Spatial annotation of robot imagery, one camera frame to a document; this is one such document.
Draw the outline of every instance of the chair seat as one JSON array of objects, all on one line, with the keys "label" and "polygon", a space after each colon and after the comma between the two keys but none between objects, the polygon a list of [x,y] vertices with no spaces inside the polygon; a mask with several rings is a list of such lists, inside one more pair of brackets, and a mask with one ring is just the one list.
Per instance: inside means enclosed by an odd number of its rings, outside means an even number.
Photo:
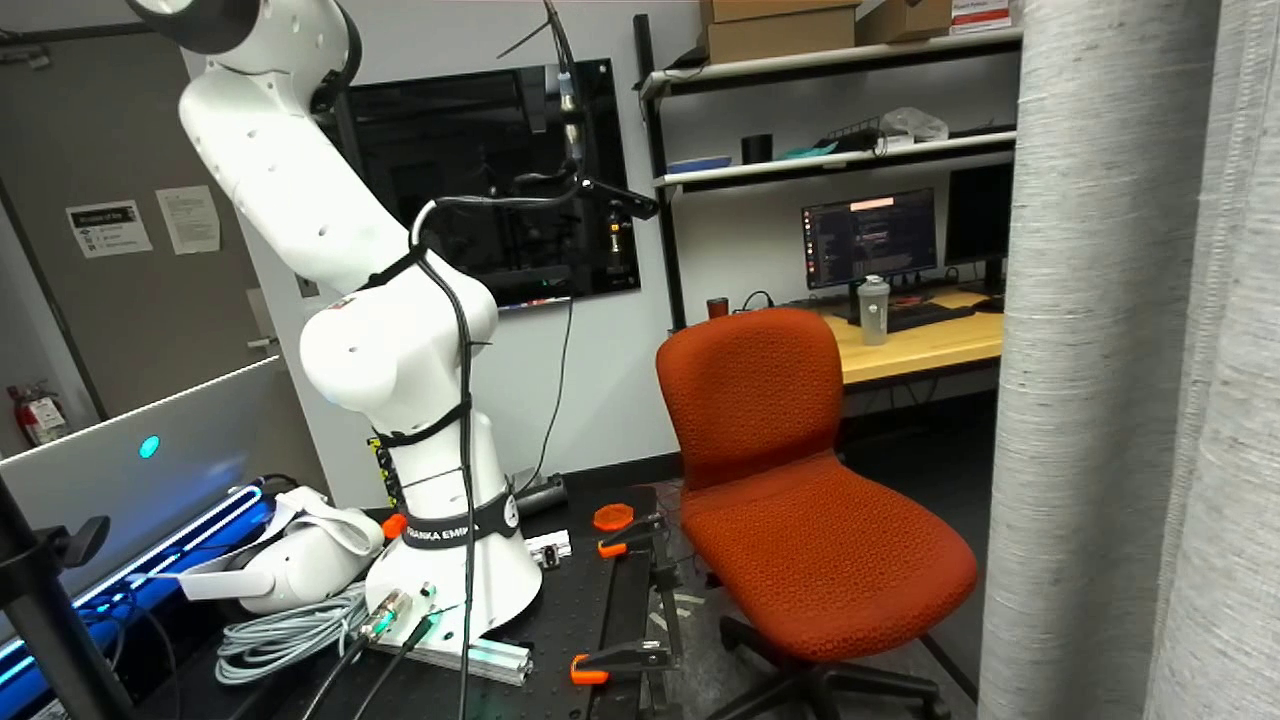
[{"label": "chair seat", "polygon": [[974,585],[939,518],[831,454],[683,493],[679,524],[761,635],[808,664],[915,642]]}]

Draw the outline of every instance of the chair base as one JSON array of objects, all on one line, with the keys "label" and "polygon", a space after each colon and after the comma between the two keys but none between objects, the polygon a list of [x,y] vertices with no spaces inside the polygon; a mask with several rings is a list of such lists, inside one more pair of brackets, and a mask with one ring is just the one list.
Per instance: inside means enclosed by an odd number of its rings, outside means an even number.
[{"label": "chair base", "polygon": [[766,659],[777,672],[756,685],[747,696],[734,696],[710,720],[743,720],[777,705],[803,705],[817,720],[840,720],[835,692],[861,692],[861,696],[904,696],[920,705],[925,720],[947,720],[939,692],[925,678],[904,672],[878,672],[863,664],[800,664],[781,656],[763,643],[763,635],[734,620],[721,615],[721,643],[724,650],[753,650],[761,659]]}]

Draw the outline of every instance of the robotic arm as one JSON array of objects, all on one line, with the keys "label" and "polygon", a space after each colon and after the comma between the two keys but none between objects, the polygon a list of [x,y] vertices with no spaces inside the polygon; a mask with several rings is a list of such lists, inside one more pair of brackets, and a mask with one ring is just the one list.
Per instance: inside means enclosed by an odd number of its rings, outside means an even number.
[{"label": "robotic arm", "polygon": [[413,518],[368,572],[368,607],[391,591],[402,600],[391,643],[428,611],[461,650],[507,626],[539,591],[539,568],[524,551],[491,427],[467,403],[467,352],[497,331],[497,301],[415,247],[418,228],[399,228],[315,127],[312,112],[358,65],[348,18],[337,0],[130,7],[208,61],[178,122],[235,211],[297,278],[348,293],[307,319],[298,365],[319,395],[379,431]]}]

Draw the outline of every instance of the black table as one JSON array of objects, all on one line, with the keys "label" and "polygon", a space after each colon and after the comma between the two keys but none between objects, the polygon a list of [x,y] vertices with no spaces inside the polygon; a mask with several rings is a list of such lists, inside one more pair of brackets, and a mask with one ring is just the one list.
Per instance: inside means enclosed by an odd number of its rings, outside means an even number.
[{"label": "black table", "polygon": [[[594,555],[593,512],[607,502],[629,502],[641,512],[657,509],[650,488],[611,486],[611,482],[567,482],[567,509],[524,522],[524,535],[567,527],[572,555],[545,572],[537,605],[491,631],[497,642],[533,650],[533,672],[514,685],[467,680],[467,718],[470,720],[637,720],[641,685],[607,685],[602,692],[572,689],[567,664],[577,652],[642,642],[646,630],[646,579],[650,562],[637,547],[624,562]],[[337,652],[319,652],[289,672],[274,672],[247,689],[223,689],[210,680],[214,642],[189,656],[184,670],[138,705],[138,718],[174,718],[174,696],[184,720],[194,718],[304,718],[319,680],[337,664]],[[323,696],[323,720],[355,718],[358,701],[375,685],[391,656],[362,652],[358,664],[343,670],[333,692]],[[375,692],[362,718],[430,718],[452,720],[461,705],[461,672],[402,659],[382,689]]]}]

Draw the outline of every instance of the gray curtain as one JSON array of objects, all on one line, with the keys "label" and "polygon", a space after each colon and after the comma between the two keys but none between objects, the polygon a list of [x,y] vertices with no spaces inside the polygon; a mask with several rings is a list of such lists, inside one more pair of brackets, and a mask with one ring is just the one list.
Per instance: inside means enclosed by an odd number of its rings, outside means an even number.
[{"label": "gray curtain", "polygon": [[1280,718],[1277,49],[1023,6],[982,720]]}]

